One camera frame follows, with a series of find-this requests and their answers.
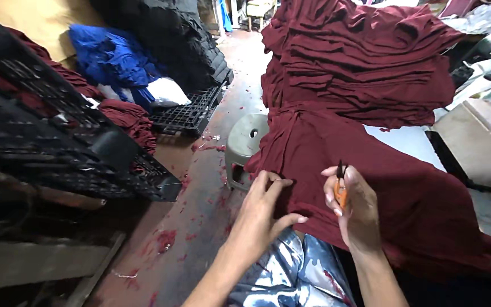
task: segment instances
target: hand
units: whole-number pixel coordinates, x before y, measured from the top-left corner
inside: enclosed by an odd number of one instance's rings
[[[272,215],[282,189],[293,184],[275,173],[261,171],[255,178],[242,203],[236,222],[222,246],[224,254],[238,261],[247,270],[263,255],[269,244],[286,228],[308,220],[297,213],[290,213],[273,224]]]
[[[353,166],[349,166],[340,179],[348,191],[345,210],[334,199],[334,185],[337,183],[337,167],[333,166],[321,172],[328,176],[324,184],[325,203],[338,216],[338,224],[344,243],[350,252],[360,254],[378,254],[382,251],[380,230],[378,227],[378,205],[376,193],[367,184],[365,178]]]

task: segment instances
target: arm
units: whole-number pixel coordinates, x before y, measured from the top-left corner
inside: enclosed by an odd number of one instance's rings
[[[338,216],[342,238],[355,263],[365,306],[407,307],[409,304],[382,251],[376,193],[357,169],[349,167],[341,181],[348,191],[343,210],[334,199],[333,187],[338,180],[336,167],[321,174],[328,176],[324,185],[326,204]]]
[[[228,239],[182,307],[222,306],[243,274],[283,229],[308,220],[300,214],[290,213],[272,223],[276,199],[282,189],[292,183],[274,173],[259,173],[242,203]]]

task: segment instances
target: fingernail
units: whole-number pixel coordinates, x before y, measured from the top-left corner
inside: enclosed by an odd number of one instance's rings
[[[327,204],[330,204],[334,200],[334,194],[333,193],[325,194],[325,199],[327,200]]]

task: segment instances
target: blue garment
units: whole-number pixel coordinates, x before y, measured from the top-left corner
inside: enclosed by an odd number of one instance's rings
[[[136,104],[151,111],[149,103],[154,98],[147,86],[163,76],[159,70],[163,67],[132,34],[114,28],[72,24],[69,38],[77,51],[78,70],[87,79],[110,85],[123,101],[127,99],[120,88],[129,88]]]
[[[221,6],[222,27],[225,28],[225,31],[232,32],[232,23],[230,22],[230,17],[226,12],[225,0],[219,0],[219,5]]]

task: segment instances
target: fabric pile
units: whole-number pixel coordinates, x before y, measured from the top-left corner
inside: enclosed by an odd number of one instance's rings
[[[151,131],[153,122],[147,117],[147,112],[137,104],[106,99],[99,105],[99,110],[150,155],[154,154],[157,138]]]
[[[78,70],[91,83],[110,86],[120,100],[134,102],[149,113],[154,96],[149,83],[162,77],[162,66],[126,31],[72,24],[69,38],[77,51]],[[129,89],[129,98],[123,89]]]
[[[461,34],[427,7],[375,9],[345,0],[282,1],[262,34],[265,52],[273,52],[261,77],[270,131],[245,168],[295,180],[276,217],[309,216],[295,228],[346,248],[320,174],[342,159],[378,195],[393,266],[433,278],[491,271],[491,237],[479,231],[465,186],[362,125],[432,124],[433,109],[454,93],[447,58],[438,53]]]
[[[98,89],[90,85],[82,75],[69,70],[58,62],[51,60],[49,52],[42,46],[31,41],[24,33],[12,28],[7,28],[12,34],[17,36],[25,45],[37,54],[46,64],[60,74],[65,80],[86,97],[102,100],[104,97]],[[54,117],[59,114],[58,110],[46,104],[38,95],[31,93],[25,88],[19,88],[0,76],[0,90],[16,97],[39,115],[44,117]],[[106,99],[101,102],[99,110],[104,113],[111,121],[121,127],[130,137],[132,137],[141,147],[151,155],[154,154],[156,147],[156,137],[151,131],[153,124],[146,116],[146,111],[140,106],[123,101]]]
[[[195,0],[90,0],[111,27],[136,35],[185,92],[221,84],[225,56],[200,20]]]
[[[58,74],[64,77],[69,83],[72,84],[75,89],[85,95],[86,97],[102,99],[100,91],[95,86],[88,84],[88,82],[83,78],[83,76],[73,70],[67,69],[60,63],[55,62],[51,59],[49,52],[40,45],[37,45],[34,41],[29,39],[24,33],[15,30],[13,28],[7,28],[12,34],[14,34],[18,39],[20,39],[26,46],[30,47],[37,56],[39,56],[43,62],[52,67]]]
[[[43,62],[54,69],[65,80],[72,84],[72,86],[81,94],[86,97],[94,99],[103,99],[102,94],[98,89],[90,84],[80,74],[67,69],[58,62],[51,60],[49,52],[42,46],[37,45],[31,39],[29,39],[24,33],[15,30],[13,28],[7,28],[7,30],[20,39],[26,46],[28,46],[37,56],[41,58]],[[53,108],[41,100],[39,96],[31,93],[25,88],[19,88],[13,85],[11,82],[0,76],[0,89],[11,96],[16,97],[24,102],[32,110],[36,111],[39,115],[44,117],[53,117],[58,115],[58,110]]]

